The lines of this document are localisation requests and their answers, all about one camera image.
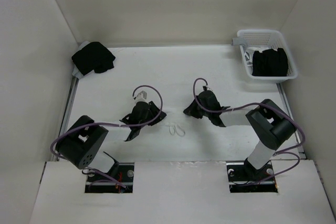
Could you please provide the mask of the white tank top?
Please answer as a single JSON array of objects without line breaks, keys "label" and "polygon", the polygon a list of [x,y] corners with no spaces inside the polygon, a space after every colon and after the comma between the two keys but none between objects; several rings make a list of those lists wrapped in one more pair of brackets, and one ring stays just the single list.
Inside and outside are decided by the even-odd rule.
[{"label": "white tank top", "polygon": [[184,114],[172,107],[165,108],[166,117],[163,120],[163,125],[168,127],[171,136],[177,135],[179,137],[184,137],[186,132],[183,129],[183,119]]}]

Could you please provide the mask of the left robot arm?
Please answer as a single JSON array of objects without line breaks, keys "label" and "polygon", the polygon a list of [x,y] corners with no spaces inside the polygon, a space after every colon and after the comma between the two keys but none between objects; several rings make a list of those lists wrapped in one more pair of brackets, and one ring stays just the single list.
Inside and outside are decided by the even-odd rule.
[{"label": "left robot arm", "polygon": [[[163,119],[166,113],[161,111],[154,102],[139,101],[133,107],[131,113],[120,120],[126,127],[121,127],[114,131],[114,139],[117,141],[129,142],[139,136],[144,126],[139,124],[146,123],[153,126]],[[55,150],[62,157],[74,164],[78,169],[88,167],[98,153],[104,139],[108,135],[108,130],[101,125],[91,125],[94,120],[87,115],[81,116],[71,130],[89,125],[76,132],[72,132],[60,139],[55,146]]]}]

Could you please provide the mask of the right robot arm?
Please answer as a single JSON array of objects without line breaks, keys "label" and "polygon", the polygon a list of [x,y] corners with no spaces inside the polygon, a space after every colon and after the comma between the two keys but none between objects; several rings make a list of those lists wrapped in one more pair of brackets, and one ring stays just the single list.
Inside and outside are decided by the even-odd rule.
[{"label": "right robot arm", "polygon": [[221,106],[211,90],[195,96],[183,113],[196,119],[206,117],[219,127],[251,126],[259,138],[254,150],[244,161],[244,175],[251,180],[262,174],[271,157],[297,130],[284,111],[270,99],[263,100],[252,110],[236,110]]}]

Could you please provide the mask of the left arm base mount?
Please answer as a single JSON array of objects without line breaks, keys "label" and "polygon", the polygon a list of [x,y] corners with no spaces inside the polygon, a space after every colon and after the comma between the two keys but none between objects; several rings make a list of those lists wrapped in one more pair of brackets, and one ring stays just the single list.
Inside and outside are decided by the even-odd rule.
[{"label": "left arm base mount", "polygon": [[86,176],[85,193],[133,193],[135,163],[120,163],[107,152],[102,152],[94,158],[91,167],[82,170]]}]

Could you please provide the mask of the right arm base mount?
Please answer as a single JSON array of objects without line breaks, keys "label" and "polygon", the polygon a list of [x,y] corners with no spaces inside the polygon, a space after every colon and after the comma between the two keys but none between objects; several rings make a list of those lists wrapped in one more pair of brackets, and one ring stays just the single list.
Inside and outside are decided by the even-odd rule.
[{"label": "right arm base mount", "polygon": [[246,161],[227,162],[229,190],[231,193],[277,193],[274,178],[266,179],[274,174],[271,161],[256,170]]}]

